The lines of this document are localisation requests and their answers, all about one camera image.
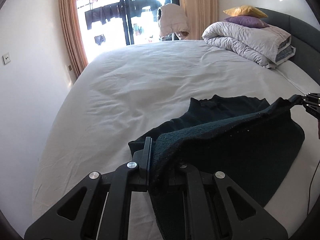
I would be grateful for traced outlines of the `dark green knit sweater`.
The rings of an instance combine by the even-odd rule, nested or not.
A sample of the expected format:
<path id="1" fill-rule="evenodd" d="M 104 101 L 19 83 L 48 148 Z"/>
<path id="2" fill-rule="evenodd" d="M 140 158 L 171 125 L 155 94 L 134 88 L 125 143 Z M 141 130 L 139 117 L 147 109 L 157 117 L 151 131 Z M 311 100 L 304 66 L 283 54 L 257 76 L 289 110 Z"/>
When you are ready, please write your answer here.
<path id="1" fill-rule="evenodd" d="M 152 139 L 149 195 L 164 239 L 182 239 L 182 200 L 169 189 L 179 164 L 222 171 L 261 206 L 271 200 L 305 139 L 291 118 L 288 99 L 274 103 L 237 96 L 191 99 L 179 118 L 166 121 L 129 142 L 131 152 Z"/>

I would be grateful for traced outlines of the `folded grey duvet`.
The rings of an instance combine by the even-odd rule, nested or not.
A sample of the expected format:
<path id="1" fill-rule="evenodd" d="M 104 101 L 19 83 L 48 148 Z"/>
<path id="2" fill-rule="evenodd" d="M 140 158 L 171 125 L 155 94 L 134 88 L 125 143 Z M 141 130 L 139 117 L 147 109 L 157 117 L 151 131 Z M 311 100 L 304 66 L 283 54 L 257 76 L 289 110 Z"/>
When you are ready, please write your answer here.
<path id="1" fill-rule="evenodd" d="M 291 34 L 273 25 L 259 29 L 215 22 L 205 29 L 202 38 L 210 46 L 232 51 L 268 69 L 276 68 L 296 53 Z"/>

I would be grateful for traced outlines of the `dark grey headboard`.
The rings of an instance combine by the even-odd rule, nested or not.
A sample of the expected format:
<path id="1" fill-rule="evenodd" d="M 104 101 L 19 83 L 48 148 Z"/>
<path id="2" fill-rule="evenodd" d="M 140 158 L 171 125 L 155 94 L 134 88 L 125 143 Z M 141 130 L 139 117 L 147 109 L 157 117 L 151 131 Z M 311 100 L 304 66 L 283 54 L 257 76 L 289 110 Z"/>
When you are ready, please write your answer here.
<path id="1" fill-rule="evenodd" d="M 319 83 L 319 30 L 291 15 L 265 8 L 259 10 L 268 16 L 263 21 L 291 34 L 296 53 L 290 60 Z"/>

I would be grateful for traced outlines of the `purple pillow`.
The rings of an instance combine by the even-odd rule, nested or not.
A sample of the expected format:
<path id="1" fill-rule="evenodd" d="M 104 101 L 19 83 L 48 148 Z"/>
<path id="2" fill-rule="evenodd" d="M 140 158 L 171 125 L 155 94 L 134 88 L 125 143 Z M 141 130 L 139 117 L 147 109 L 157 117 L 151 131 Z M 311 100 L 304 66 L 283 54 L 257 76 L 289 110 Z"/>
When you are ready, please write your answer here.
<path id="1" fill-rule="evenodd" d="M 238 25 L 242 25 L 244 27 L 249 27 L 249 28 L 261 29 L 261 28 L 269 27 L 269 25 L 266 22 L 260 20 L 259 18 L 253 17 L 253 16 L 242 15 L 242 16 L 228 17 L 228 18 L 225 18 L 225 21 L 229 22 L 229 23 L 235 23 Z"/>

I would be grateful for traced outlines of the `yellow pillow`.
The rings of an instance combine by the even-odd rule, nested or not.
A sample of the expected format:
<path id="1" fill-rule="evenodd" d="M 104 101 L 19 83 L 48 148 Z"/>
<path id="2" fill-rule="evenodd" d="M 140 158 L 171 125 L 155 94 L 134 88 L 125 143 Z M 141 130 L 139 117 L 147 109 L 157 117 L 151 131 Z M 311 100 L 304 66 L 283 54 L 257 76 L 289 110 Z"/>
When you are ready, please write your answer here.
<path id="1" fill-rule="evenodd" d="M 252 16 L 256 18 L 268 18 L 268 15 L 259 10 L 256 7 L 250 5 L 242 5 L 239 7 L 233 7 L 223 11 L 228 16 Z"/>

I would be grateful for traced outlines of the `white bed sheet mattress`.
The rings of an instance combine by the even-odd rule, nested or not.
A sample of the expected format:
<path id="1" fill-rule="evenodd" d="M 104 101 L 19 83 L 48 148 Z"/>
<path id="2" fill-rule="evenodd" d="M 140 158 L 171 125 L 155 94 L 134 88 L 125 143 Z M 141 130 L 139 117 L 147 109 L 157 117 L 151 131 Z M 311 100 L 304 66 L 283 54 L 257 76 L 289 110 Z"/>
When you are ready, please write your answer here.
<path id="1" fill-rule="evenodd" d="M 309 93 L 319 93 L 319 84 L 291 60 L 267 69 L 203 41 L 103 54 L 77 79 L 53 123 L 34 183 L 35 221 L 91 172 L 106 174 L 131 161 L 129 142 L 182 116 L 191 99 L 247 96 L 274 103 Z M 305 139 L 280 187 L 261 207 L 286 229 L 287 239 L 319 239 L 319 120 L 303 105 L 290 112 Z M 169 189 L 181 197 L 184 223 L 182 165 L 187 164 L 169 178 Z M 127 239 L 164 239 L 149 190 L 150 184 L 131 194 Z"/>

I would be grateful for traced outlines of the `right beige curtain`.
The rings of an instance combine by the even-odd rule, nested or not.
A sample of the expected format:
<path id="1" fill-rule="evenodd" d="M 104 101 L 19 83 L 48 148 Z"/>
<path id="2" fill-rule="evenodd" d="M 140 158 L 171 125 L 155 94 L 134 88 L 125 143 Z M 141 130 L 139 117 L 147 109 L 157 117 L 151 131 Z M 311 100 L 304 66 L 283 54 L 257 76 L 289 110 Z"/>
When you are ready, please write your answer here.
<path id="1" fill-rule="evenodd" d="M 217 0 L 180 0 L 188 18 L 188 40 L 201 40 L 204 30 L 218 20 Z"/>

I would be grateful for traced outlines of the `beige curtain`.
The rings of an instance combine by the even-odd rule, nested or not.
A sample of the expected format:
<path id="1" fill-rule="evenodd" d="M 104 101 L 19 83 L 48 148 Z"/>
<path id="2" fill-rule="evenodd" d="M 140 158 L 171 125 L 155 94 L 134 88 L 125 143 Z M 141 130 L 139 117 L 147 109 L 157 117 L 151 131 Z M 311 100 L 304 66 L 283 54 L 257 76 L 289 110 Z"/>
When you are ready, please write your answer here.
<path id="1" fill-rule="evenodd" d="M 76 79 L 88 65 L 82 42 L 76 0 L 58 0 L 62 33 Z"/>
<path id="2" fill-rule="evenodd" d="M 201 40 L 204 30 L 218 20 L 217 0 L 180 0 L 188 18 L 188 40 Z"/>

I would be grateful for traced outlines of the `beige puffer vest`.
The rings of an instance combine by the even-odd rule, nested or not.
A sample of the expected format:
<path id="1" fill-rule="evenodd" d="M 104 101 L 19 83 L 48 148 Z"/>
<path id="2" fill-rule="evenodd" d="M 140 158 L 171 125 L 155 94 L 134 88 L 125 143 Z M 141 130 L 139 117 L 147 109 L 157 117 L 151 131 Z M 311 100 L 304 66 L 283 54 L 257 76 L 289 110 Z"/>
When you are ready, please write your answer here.
<path id="1" fill-rule="evenodd" d="M 188 18 L 179 5 L 169 3 L 159 7 L 157 22 L 161 38 L 175 34 L 179 40 L 184 40 L 189 36 Z"/>

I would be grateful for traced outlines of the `dark hanging trousers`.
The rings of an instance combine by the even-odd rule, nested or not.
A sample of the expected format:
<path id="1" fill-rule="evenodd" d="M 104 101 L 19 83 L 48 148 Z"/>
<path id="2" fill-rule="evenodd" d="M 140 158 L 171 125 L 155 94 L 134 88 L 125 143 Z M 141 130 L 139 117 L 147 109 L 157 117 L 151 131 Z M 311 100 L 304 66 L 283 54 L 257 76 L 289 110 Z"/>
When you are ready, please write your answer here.
<path id="1" fill-rule="evenodd" d="M 87 29 L 92 29 L 92 23 L 101 22 L 102 25 L 110 22 L 111 18 L 121 17 L 120 3 L 108 4 L 103 7 L 98 7 L 85 12 L 85 21 Z"/>

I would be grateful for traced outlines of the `black framed balcony door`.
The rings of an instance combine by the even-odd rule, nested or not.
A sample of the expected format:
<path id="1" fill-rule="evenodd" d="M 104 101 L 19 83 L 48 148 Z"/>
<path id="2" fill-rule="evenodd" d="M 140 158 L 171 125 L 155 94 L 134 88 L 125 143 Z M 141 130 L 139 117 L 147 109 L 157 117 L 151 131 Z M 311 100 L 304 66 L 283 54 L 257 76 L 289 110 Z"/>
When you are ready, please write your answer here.
<path id="1" fill-rule="evenodd" d="M 85 12 L 108 4 L 120 3 L 121 17 L 111 18 L 110 22 L 92 23 L 88 30 Z M 97 46 L 110 48 L 133 44 L 145 44 L 161 40 L 157 22 L 158 8 L 178 3 L 178 0 L 76 0 L 82 40 L 85 45 L 95 43 Z"/>

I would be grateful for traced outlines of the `left beige curtain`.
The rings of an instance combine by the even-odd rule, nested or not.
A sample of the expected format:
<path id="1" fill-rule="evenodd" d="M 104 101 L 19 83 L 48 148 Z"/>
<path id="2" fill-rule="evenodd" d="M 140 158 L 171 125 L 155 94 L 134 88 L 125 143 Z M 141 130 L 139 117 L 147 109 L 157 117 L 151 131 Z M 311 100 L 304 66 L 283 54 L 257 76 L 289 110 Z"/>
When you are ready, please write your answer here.
<path id="1" fill-rule="evenodd" d="M 58 0 L 62 33 L 76 79 L 88 65 L 82 42 L 76 0 Z"/>

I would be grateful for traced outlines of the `white wall socket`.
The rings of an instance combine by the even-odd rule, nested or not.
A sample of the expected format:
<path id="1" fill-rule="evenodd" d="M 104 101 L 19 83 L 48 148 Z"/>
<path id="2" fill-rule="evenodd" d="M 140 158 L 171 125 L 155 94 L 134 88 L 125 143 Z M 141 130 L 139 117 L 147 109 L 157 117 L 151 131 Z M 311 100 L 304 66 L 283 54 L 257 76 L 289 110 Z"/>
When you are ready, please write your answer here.
<path id="1" fill-rule="evenodd" d="M 11 62 L 10 54 L 6 53 L 2 56 L 4 64 L 8 64 Z"/>

